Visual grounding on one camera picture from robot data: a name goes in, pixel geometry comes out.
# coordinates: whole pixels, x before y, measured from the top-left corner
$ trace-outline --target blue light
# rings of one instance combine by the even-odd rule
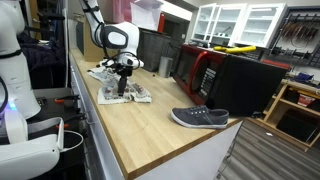
[[[11,110],[13,110],[13,111],[17,110],[17,107],[13,102],[8,102],[8,104],[9,104],[9,107],[10,107]]]

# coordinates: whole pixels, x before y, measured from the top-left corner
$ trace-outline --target microwave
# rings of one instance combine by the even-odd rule
[[[264,111],[286,72],[244,56],[183,44],[173,79],[196,105],[252,116]]]

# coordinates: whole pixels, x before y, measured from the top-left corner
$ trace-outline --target butcher block counter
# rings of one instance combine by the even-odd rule
[[[72,89],[80,94],[83,111],[89,112],[86,125],[97,152],[98,158],[93,159],[99,179],[213,179],[240,128],[240,119],[230,118],[222,130],[180,126],[170,116],[172,108],[195,104],[172,78],[142,68],[134,70],[130,79],[151,93],[151,103],[99,105],[102,83],[87,74],[98,63],[85,61],[78,49],[71,49],[69,57]],[[99,126],[104,135],[97,135]]]

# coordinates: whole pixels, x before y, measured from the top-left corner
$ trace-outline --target black appliance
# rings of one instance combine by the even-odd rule
[[[231,115],[263,112],[287,69],[182,45],[173,78],[198,105]]]
[[[318,121],[308,114],[289,109],[277,124],[277,129],[300,141],[311,142],[319,133]]]

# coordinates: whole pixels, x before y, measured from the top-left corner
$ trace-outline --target kitchen counter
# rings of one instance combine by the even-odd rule
[[[72,67],[75,68],[72,71],[76,75],[80,74],[81,78],[77,81],[82,81],[85,86],[80,90],[80,94],[87,93],[89,95],[89,100],[93,104],[93,109],[98,116],[124,179],[148,179],[143,178],[144,174],[148,174],[147,172],[172,162],[177,156],[183,156],[194,147],[219,134],[222,134],[222,139],[227,139],[219,140],[223,142],[217,147],[225,144],[226,148],[221,147],[223,149],[221,149],[223,151],[221,157],[216,155],[219,158],[213,159],[222,161],[240,127],[241,120],[230,118],[227,128],[223,130],[191,129],[178,125],[171,119],[171,109],[191,107],[195,104],[172,78],[162,78],[141,68],[135,70],[130,78],[151,93],[151,103],[131,101],[124,104],[98,105],[97,92],[102,83],[86,73],[88,69],[94,68],[97,62],[85,61],[77,49],[72,49],[71,55],[73,57],[70,60],[72,61],[71,66],[76,66]],[[225,131],[228,129],[232,129],[232,132],[230,130],[230,133],[227,134]],[[152,179],[157,179],[156,173],[153,173],[152,177],[154,177]]]

